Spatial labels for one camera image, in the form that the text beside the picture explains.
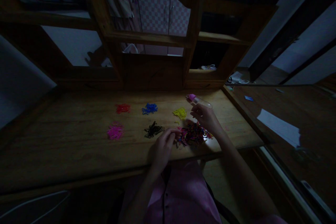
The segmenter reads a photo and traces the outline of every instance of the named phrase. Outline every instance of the cabinet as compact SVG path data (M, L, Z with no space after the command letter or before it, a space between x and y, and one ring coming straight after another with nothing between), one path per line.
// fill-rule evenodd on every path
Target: cabinet
M178 0L139 0L142 31L145 33L186 36L190 9ZM181 55L183 48L145 45L152 55Z

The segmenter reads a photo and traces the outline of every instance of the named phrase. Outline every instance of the person's left hand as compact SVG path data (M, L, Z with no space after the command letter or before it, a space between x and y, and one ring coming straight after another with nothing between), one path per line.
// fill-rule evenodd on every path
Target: person's left hand
M155 143L155 156L151 170L159 176L166 167L175 138L181 136L181 131L175 128L169 128L158 137Z

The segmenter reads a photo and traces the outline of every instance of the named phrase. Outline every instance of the wooden desk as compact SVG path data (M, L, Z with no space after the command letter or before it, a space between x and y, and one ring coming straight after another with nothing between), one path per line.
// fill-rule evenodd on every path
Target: wooden desk
M296 162L292 156L293 146L264 125L261 128L275 142L268 148L275 152L280 162L298 181L306 180L336 212L335 100L329 99L324 91L314 86L235 86L233 94L255 120L261 109L265 109L300 129L301 146L318 155L319 161ZM254 101L246 100L245 95Z
M189 93L195 93L213 105L220 123L237 148L263 145L222 90L68 92L0 152L0 193L112 173L129 176L128 170L143 169L151 163L152 146L156 140L156 137L145 138L144 129L153 121L165 128L177 127L174 122L179 119L172 112L181 106L187 109L187 119L191 119L191 105L185 100ZM147 102L156 103L158 111L142 115L141 108ZM122 103L131 105L130 113L116 113L115 104ZM113 121L119 121L125 127L124 137L119 141L107 139L106 132ZM220 155L220 152L217 141L212 139L196 150L174 147L171 160L201 159Z

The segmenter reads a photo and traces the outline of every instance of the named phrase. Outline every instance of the yellow rubber bands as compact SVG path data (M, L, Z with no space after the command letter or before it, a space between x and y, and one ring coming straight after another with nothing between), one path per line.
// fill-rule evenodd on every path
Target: yellow rubber bands
M179 109L175 110L173 114L183 121L187 116L187 111L184 107L180 107Z

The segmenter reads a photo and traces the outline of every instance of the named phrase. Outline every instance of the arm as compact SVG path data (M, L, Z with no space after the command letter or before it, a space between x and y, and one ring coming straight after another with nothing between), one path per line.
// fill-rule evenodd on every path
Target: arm
M217 139L224 153L225 172L230 186L249 217L259 219L273 214L279 216L272 199L230 141L214 111L197 104L190 114Z
M120 223L141 223L147 212L147 206L151 198L154 183L166 167L175 136L178 137L181 131L178 129L167 129L158 137L155 143L155 157L145 180L140 186L134 199L127 207L124 216L120 219Z

